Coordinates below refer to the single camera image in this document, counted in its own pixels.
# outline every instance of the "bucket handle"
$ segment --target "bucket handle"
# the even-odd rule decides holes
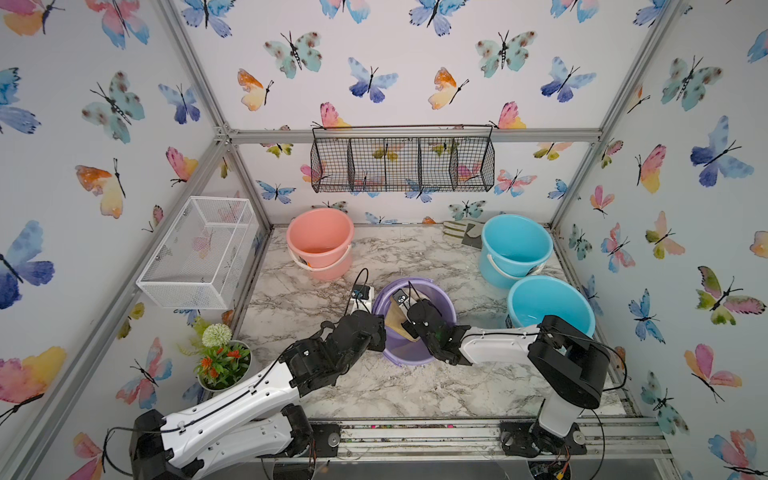
[[[333,267],[335,267],[336,265],[339,265],[341,262],[343,262],[344,259],[346,258],[346,256],[349,255],[350,250],[352,250],[352,244],[351,243],[347,246],[346,252],[344,252],[344,254],[341,256],[341,258],[339,258],[337,261],[331,263],[329,266],[324,266],[322,268],[314,268],[314,267],[311,267],[311,266],[303,263],[301,260],[298,259],[298,257],[296,257],[296,254],[290,248],[288,249],[288,253],[290,253],[290,257],[293,259],[293,262],[296,265],[302,267],[304,270],[308,270],[310,272],[324,272],[325,270],[330,270]]]
[[[543,269],[544,264],[542,263],[539,266],[534,266],[531,268],[528,273],[526,273],[524,276],[512,276],[509,273],[506,273],[504,270],[498,268],[498,265],[496,265],[496,262],[493,261],[493,256],[489,253],[488,254],[488,262],[493,266],[497,272],[499,272],[504,278],[510,279],[510,280],[522,280],[528,275],[538,275]]]

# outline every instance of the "marble tabletop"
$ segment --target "marble tabletop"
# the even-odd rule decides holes
[[[480,251],[446,243],[441,226],[356,226],[353,266],[337,281],[310,279],[290,259],[286,228],[276,228],[240,330],[265,366],[295,339],[324,320],[343,315],[349,288],[367,267],[376,293],[405,276],[433,279],[451,298],[458,322],[504,328],[506,291],[478,270]],[[553,255],[541,272],[565,280]],[[551,387],[533,366],[491,363],[450,366],[434,361],[402,367],[366,352],[335,386],[311,392],[301,403],[310,418],[536,416]],[[600,415],[624,415],[615,392],[603,395]]]

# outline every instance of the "mesh basket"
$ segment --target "mesh basket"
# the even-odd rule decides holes
[[[159,306],[225,310],[258,228],[248,199],[190,197],[136,284]]]

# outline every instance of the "black cable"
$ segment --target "black cable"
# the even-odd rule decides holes
[[[600,420],[598,414],[594,410],[592,410],[592,413],[594,413],[594,416],[598,419],[598,423],[600,423],[600,433],[603,435],[603,454],[600,455],[600,463],[598,464],[598,469],[594,471],[594,474],[592,474],[589,480],[594,480],[594,478],[598,476],[598,472],[603,466],[603,460],[605,460],[605,429],[603,429],[603,422]]]

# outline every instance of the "wire basket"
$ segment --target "wire basket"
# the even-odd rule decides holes
[[[432,129],[432,134],[391,137],[376,129],[392,127],[314,128],[312,188],[315,192],[487,192],[494,184],[493,127],[472,125],[470,131],[460,127],[439,136]],[[366,130],[356,133],[355,129]],[[323,131],[333,131],[333,136],[319,136]]]
[[[258,229],[246,198],[190,197],[136,284],[159,306],[225,310]]]

